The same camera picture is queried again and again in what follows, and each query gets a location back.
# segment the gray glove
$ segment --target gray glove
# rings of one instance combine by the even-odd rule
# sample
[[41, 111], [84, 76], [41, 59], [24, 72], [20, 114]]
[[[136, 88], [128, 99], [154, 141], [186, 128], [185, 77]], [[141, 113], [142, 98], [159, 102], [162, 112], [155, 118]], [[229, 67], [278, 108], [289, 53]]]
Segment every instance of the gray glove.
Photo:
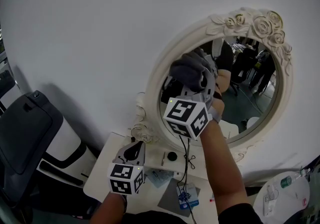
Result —
[[213, 73], [211, 65], [205, 59], [206, 56], [200, 48], [183, 54], [180, 59], [171, 64], [169, 74], [192, 91], [199, 92], [204, 89], [201, 83], [205, 68]]

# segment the black cable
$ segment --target black cable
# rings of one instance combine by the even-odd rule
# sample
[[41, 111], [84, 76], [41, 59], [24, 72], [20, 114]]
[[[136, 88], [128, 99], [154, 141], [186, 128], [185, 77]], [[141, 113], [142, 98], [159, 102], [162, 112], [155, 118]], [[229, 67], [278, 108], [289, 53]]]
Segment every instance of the black cable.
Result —
[[192, 155], [191, 158], [189, 158], [188, 162], [190, 163], [191, 165], [191, 169], [194, 170], [196, 167], [194, 166], [194, 164], [191, 162], [191, 160], [194, 160], [195, 159], [195, 156]]
[[250, 100], [250, 98], [245, 94], [245, 92], [239, 88], [239, 90], [244, 94], [244, 96], [249, 100], [249, 102], [252, 104], [252, 106], [255, 108], [255, 110], [259, 113], [262, 114], [263, 111], [261, 111], [261, 109], [257, 106], [257, 102], [256, 99], [254, 99], [255, 105], [253, 104], [253, 102]]
[[268, 97], [267, 95], [265, 95], [265, 94], [261, 94], [262, 96], [265, 96], [265, 97], [267, 97], [267, 98], [270, 98], [270, 99], [272, 99], [271, 97]]
[[[184, 148], [185, 148], [184, 150], [185, 150], [185, 154], [186, 154], [186, 158], [185, 158], [185, 159], [186, 159], [186, 160], [185, 160], [185, 161], [186, 161], [186, 162], [185, 162], [186, 164], [185, 164], [185, 168], [184, 168], [184, 170], [185, 170], [184, 172], [185, 172], [185, 173], [184, 173], [182, 179], [177, 182], [177, 186], [178, 186], [178, 189], [179, 189], [179, 192], [180, 192], [180, 196], [181, 196], [181, 198], [183, 198], [183, 197], [182, 197], [182, 193], [181, 193], [181, 189], [180, 189], [180, 187], [179, 187], [179, 183], [182, 182], [183, 179], [184, 179], [184, 177], [187, 176], [187, 174], [188, 174], [188, 159], [189, 159], [188, 157], [189, 157], [190, 140], [188, 139], [188, 151], [187, 151], [187, 149], [186, 149], [186, 147], [185, 147], [186, 145], [185, 145], [184, 141], [182, 140], [181, 136], [179, 136], [179, 138], [180, 138], [180, 140], [181, 140], [181, 142], [182, 142], [182, 144], [183, 144], [183, 146], [184, 146]], [[196, 220], [195, 220], [195, 217], [193, 216], [193, 212], [192, 212], [192, 210], [191, 210], [191, 207], [190, 207], [190, 204], [189, 204], [189, 200], [188, 200], [188, 197], [187, 197], [187, 194], [186, 194], [186, 191], [185, 191], [186, 183], [187, 183], [187, 178], [185, 179], [184, 186], [183, 186], [183, 188], [182, 188], [182, 189], [183, 189], [183, 192], [184, 192], [184, 198], [183, 198], [183, 199], [185, 200], [185, 202], [187, 203], [187, 205], [188, 205], [188, 207], [189, 207], [189, 210], [190, 210], [190, 213], [191, 213], [191, 216], [192, 216], [192, 219], [193, 219], [194, 224], [197, 224], [197, 223], [196, 223]]]
[[254, 98], [254, 102], [255, 102], [255, 105], [257, 106], [257, 108], [259, 109], [259, 111], [261, 112], [261, 114], [263, 113], [263, 111], [261, 110], [261, 108], [259, 107], [259, 105], [258, 105], [258, 103], [257, 103], [257, 99], [256, 99], [256, 97], [255, 97], [255, 95], [252, 93], [252, 91], [250, 90], [250, 92], [251, 92], [251, 94], [252, 94], [252, 96], [253, 96], [253, 98]]

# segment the ornate mirror frame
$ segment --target ornate mirror frame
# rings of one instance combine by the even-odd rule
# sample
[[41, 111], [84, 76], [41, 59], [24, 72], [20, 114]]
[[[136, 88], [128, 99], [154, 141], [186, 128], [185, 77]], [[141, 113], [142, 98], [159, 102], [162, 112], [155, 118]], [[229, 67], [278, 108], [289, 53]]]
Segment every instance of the ornate mirror frame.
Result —
[[144, 108], [146, 117], [141, 119], [143, 123], [134, 127], [138, 128], [140, 137], [149, 136], [151, 140], [160, 138], [174, 149], [183, 150], [181, 142], [167, 129], [160, 115], [162, 85], [174, 60], [208, 41], [226, 36], [254, 39], [272, 52], [278, 76], [275, 96], [259, 121], [245, 132], [230, 138], [228, 144], [235, 160], [239, 161], [248, 147], [262, 140], [263, 135], [280, 118], [289, 100], [293, 83], [292, 48], [285, 42], [282, 18], [276, 12], [250, 8], [240, 8], [226, 15], [211, 15], [185, 29], [169, 43], [157, 59], [143, 102], [138, 105]]

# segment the sticker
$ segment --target sticker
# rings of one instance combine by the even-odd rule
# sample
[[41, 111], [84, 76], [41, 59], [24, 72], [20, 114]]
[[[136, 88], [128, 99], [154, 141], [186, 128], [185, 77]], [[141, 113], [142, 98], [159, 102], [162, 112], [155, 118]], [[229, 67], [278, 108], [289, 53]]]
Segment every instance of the sticker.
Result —
[[113, 192], [123, 193], [123, 194], [132, 194], [130, 182], [110, 179], [110, 184]]
[[271, 215], [273, 215], [275, 212], [275, 206], [276, 206], [276, 200], [270, 200], [269, 199], [269, 196], [268, 195], [265, 195], [264, 197], [263, 197], [264, 199], [264, 204], [263, 204], [263, 213], [264, 213], [264, 216], [271, 216]]
[[167, 123], [169, 124], [169, 126], [171, 127], [171, 129], [173, 130], [174, 133], [176, 133], [178, 135], [182, 135], [182, 136], [188, 137], [188, 138], [191, 138], [187, 127], [185, 127], [184, 125], [173, 123], [173, 122], [169, 122], [169, 121], [167, 121]]
[[135, 193], [138, 191], [138, 189], [140, 188], [140, 186], [142, 185], [142, 183], [144, 182], [144, 178], [143, 178], [143, 171], [141, 171], [140, 173], [139, 173], [139, 175], [135, 178], [135, 180], [134, 180], [134, 189], [135, 189]]
[[132, 166], [129, 166], [129, 165], [116, 164], [113, 167], [113, 170], [112, 170], [110, 176], [111, 177], [116, 177], [116, 178], [127, 178], [127, 179], [130, 179], [133, 169], [134, 168]]
[[191, 128], [194, 132], [194, 135], [198, 137], [201, 131], [204, 129], [205, 125], [208, 123], [208, 117], [205, 108], [203, 108], [200, 114], [192, 122]]
[[174, 120], [186, 122], [192, 114], [192, 111], [194, 110], [196, 105], [197, 104], [193, 102], [178, 100], [167, 117]]

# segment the paper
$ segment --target paper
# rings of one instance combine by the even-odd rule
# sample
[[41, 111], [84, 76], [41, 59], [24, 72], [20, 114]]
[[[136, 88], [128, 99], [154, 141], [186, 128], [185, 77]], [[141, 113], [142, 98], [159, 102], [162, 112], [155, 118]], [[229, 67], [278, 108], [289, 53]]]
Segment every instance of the paper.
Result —
[[269, 196], [268, 195], [265, 195], [264, 197], [263, 197], [264, 199], [264, 204], [263, 204], [263, 213], [264, 213], [264, 216], [266, 216], [266, 217], [269, 217], [269, 216], [272, 216], [275, 212], [275, 206], [276, 206], [276, 199], [275, 200], [270, 200], [269, 199]]
[[193, 183], [186, 185], [186, 193], [183, 191], [183, 185], [177, 187], [177, 194], [179, 198], [180, 209], [189, 209], [188, 204], [186, 203], [186, 196], [189, 202], [190, 207], [197, 206], [199, 204], [197, 191]]
[[150, 169], [145, 172], [145, 175], [150, 179], [153, 185], [156, 186], [156, 188], [161, 187], [170, 180], [174, 176], [173, 174], [173, 171], [159, 169]]

